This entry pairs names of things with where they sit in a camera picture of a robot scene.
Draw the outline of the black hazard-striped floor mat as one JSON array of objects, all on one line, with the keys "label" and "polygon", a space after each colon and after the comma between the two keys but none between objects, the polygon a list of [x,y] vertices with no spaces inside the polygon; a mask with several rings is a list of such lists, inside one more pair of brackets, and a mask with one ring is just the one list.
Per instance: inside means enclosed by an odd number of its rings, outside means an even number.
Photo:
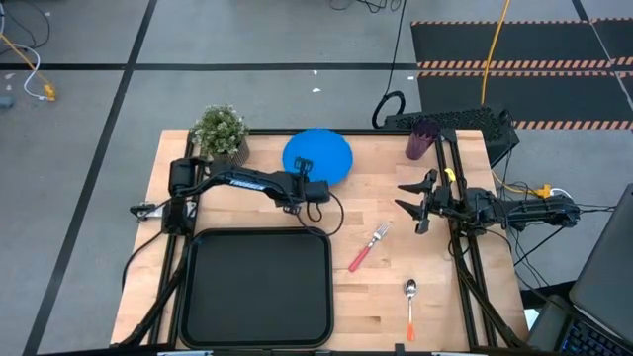
[{"label": "black hazard-striped floor mat", "polygon": [[448,112],[508,110],[518,129],[633,130],[633,108],[616,74],[606,71],[423,71],[421,108]]},{"label": "black hazard-striped floor mat", "polygon": [[601,70],[611,66],[584,21],[413,22],[417,65],[423,69]]},{"label": "black hazard-striped floor mat", "polygon": [[633,67],[633,18],[592,19],[615,66]]}]

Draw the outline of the black clamp bracket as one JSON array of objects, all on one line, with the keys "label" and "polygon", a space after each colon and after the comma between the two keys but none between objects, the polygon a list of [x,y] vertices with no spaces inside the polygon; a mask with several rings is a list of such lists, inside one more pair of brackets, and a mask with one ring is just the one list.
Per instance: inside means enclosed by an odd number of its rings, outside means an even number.
[{"label": "black clamp bracket", "polygon": [[141,204],[131,206],[129,211],[138,221],[146,221],[147,219],[161,218],[163,206],[163,203],[154,204],[143,202]]}]

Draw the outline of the black perforated computer tower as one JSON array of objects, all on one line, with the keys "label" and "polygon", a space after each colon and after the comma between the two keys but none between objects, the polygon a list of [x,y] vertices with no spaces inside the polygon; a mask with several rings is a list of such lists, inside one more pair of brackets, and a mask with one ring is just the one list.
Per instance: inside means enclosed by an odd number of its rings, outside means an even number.
[{"label": "black perforated computer tower", "polygon": [[479,130],[483,134],[491,167],[495,167],[519,144],[510,112],[492,107],[396,114],[385,118],[383,128],[410,131],[414,124],[425,119],[434,121],[442,129]]}]

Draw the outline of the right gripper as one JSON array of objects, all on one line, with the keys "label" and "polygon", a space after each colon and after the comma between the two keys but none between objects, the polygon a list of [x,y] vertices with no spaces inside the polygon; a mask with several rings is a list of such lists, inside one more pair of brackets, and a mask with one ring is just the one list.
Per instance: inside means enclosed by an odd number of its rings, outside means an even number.
[{"label": "right gripper", "polygon": [[428,232],[430,223],[428,218],[429,214],[458,220],[465,220],[468,217],[460,201],[453,198],[449,187],[433,187],[437,180],[437,174],[437,170],[430,169],[421,182],[398,186],[398,188],[403,191],[413,194],[422,193],[424,195],[420,205],[414,205],[403,200],[395,199],[395,203],[403,208],[414,221],[417,221],[415,227],[416,234],[425,234]]}]

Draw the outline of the black keyboard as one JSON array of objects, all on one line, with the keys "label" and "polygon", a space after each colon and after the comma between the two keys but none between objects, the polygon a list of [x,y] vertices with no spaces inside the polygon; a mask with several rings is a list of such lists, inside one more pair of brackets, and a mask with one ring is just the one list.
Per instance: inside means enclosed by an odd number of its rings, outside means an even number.
[{"label": "black keyboard", "polygon": [[566,322],[557,349],[574,356],[633,356],[633,347],[575,318]]}]

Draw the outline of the black plastic tray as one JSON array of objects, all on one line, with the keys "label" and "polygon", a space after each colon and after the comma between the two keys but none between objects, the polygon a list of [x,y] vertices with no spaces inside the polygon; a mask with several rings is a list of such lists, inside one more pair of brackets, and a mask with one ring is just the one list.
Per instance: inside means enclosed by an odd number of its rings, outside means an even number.
[{"label": "black plastic tray", "polygon": [[331,244],[300,227],[210,228],[187,258],[189,348],[316,348],[334,329]]}]

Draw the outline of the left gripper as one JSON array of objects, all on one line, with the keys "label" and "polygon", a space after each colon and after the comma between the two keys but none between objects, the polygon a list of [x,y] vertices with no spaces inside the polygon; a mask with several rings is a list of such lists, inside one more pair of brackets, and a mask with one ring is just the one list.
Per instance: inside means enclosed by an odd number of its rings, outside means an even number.
[{"label": "left gripper", "polygon": [[[313,163],[308,159],[297,157],[294,168],[302,173],[308,174],[313,169]],[[329,186],[324,180],[311,181],[305,174],[300,174],[297,180],[297,196],[304,202],[322,204],[330,200]]]}]

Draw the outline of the potted plant striped pot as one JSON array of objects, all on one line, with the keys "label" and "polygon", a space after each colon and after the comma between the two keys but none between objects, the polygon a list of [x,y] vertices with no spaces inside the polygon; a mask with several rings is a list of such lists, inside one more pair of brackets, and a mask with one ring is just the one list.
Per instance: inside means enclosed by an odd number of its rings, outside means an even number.
[{"label": "potted plant striped pot", "polygon": [[202,157],[237,166],[249,157],[249,127],[233,105],[207,106],[190,132]]}]

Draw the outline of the red-handled metal fork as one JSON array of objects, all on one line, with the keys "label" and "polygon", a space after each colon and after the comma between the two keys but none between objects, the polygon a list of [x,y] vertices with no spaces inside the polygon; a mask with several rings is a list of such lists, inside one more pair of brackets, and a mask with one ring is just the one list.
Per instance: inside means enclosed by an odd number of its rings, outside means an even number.
[{"label": "red-handled metal fork", "polygon": [[370,241],[359,252],[359,254],[355,257],[355,259],[352,261],[352,263],[348,266],[348,271],[349,272],[355,272],[360,267],[360,265],[362,264],[363,260],[366,258],[366,256],[369,254],[369,252],[372,250],[374,245],[376,243],[378,243],[382,238],[384,238],[387,235],[387,232],[388,232],[389,228],[390,228],[390,224],[388,222],[385,222],[385,223],[382,223],[373,232]]}]

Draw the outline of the orange-handled metal spoon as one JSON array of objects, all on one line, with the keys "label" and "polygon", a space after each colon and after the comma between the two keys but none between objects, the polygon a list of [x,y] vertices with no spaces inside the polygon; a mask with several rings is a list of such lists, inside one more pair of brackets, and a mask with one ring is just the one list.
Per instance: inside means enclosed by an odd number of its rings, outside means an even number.
[{"label": "orange-handled metal spoon", "polygon": [[409,279],[405,283],[405,294],[407,296],[407,340],[415,340],[414,322],[413,322],[413,297],[417,291],[416,281]]}]

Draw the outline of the purple translucent cup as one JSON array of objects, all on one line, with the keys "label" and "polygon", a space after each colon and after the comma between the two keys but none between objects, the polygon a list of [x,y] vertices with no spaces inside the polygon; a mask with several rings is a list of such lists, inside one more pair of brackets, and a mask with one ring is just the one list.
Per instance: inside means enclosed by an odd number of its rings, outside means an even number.
[{"label": "purple translucent cup", "polygon": [[405,155],[410,160],[419,160],[439,136],[440,126],[431,119],[418,120],[411,129]]}]

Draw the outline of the blue round plate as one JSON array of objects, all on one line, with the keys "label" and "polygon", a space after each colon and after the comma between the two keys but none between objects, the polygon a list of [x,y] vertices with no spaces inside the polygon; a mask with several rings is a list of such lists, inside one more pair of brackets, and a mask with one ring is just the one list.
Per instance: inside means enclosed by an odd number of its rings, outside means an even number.
[{"label": "blue round plate", "polygon": [[311,128],[294,135],[282,154],[285,171],[297,173],[298,157],[309,160],[313,167],[308,173],[311,181],[324,180],[335,186],[346,179],[353,165],[353,153],[344,137],[325,128]]}]

